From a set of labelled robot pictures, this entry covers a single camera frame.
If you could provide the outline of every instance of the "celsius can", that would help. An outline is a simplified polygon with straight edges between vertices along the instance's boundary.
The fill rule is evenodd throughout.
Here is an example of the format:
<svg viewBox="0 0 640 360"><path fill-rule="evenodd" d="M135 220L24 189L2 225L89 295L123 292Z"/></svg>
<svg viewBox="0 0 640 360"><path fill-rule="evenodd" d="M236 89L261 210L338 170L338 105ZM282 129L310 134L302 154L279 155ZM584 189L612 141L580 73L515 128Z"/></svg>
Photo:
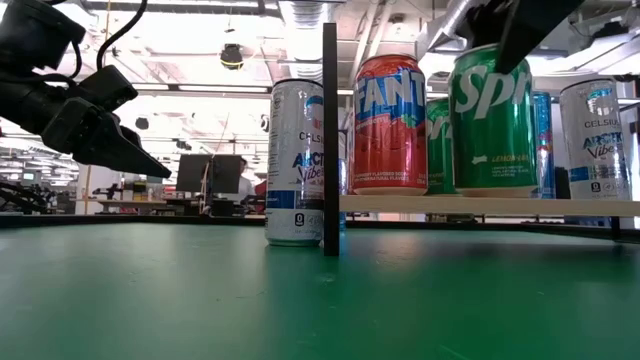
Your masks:
<svg viewBox="0 0 640 360"><path fill-rule="evenodd" d="M322 240L324 102L322 85L277 82L271 95L265 235L272 245Z"/></svg>
<svg viewBox="0 0 640 360"><path fill-rule="evenodd" d="M538 187L531 194L536 199L555 199L556 181L553 165L553 133L551 125L551 96L533 93L533 118L536 128L536 155L538 160Z"/></svg>
<svg viewBox="0 0 640 360"><path fill-rule="evenodd" d="M353 188L358 195L427 191L425 79L415 58L369 58L354 90Z"/></svg>
<svg viewBox="0 0 640 360"><path fill-rule="evenodd" d="M456 189L465 196L529 197L536 188L531 72L495 71L497 45L456 59L449 80Z"/></svg>
<svg viewBox="0 0 640 360"><path fill-rule="evenodd" d="M615 84L578 83L560 93L572 199L630 200Z"/></svg>
<svg viewBox="0 0 640 360"><path fill-rule="evenodd" d="M458 195L453 186L453 129L449 121L449 99L427 103L427 195Z"/></svg>

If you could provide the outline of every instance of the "green tabletop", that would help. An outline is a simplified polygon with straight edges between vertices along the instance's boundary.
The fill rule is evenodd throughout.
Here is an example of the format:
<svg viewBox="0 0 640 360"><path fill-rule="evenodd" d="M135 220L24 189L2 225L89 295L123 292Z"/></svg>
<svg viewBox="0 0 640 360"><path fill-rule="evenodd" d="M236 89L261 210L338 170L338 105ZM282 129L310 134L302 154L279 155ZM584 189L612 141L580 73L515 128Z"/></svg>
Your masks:
<svg viewBox="0 0 640 360"><path fill-rule="evenodd" d="M516 232L0 231L0 359L640 358L637 247Z"/></svg>

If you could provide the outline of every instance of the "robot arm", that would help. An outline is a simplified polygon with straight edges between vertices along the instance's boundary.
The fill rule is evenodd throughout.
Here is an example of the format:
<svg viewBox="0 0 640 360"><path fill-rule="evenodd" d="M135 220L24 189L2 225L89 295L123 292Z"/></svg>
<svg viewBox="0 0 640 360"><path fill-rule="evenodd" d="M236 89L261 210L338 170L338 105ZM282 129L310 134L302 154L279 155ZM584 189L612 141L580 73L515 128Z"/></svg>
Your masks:
<svg viewBox="0 0 640 360"><path fill-rule="evenodd" d="M84 33L49 4L9 2L0 23L0 116L80 163L169 177L171 172L112 113L138 95L117 68L102 67L79 84L62 75L32 72L34 67L56 69L69 43L77 50ZM60 80L69 87L45 83Z"/></svg>

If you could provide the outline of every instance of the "green soda can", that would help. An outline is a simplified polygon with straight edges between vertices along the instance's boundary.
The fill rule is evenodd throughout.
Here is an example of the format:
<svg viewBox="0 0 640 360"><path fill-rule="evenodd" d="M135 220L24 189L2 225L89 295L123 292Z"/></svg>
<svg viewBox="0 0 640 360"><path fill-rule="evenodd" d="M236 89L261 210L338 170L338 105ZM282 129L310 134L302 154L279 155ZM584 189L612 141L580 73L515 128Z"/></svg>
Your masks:
<svg viewBox="0 0 640 360"><path fill-rule="evenodd" d="M449 99L427 103L427 195L458 195L453 186L453 129L449 121Z"/></svg>
<svg viewBox="0 0 640 360"><path fill-rule="evenodd" d="M537 186L531 71L495 72L497 45L456 59L449 78L455 187L464 196L529 197Z"/></svg>

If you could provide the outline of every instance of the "shelf board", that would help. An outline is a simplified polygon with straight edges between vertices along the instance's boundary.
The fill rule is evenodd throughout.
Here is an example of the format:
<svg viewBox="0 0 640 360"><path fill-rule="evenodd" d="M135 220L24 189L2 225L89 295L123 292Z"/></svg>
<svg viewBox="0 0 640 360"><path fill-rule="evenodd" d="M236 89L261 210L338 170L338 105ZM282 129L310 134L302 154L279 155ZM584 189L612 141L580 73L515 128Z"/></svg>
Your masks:
<svg viewBox="0 0 640 360"><path fill-rule="evenodd" d="M342 211L394 213L640 216L640 201L538 200L448 196L340 197Z"/></svg>

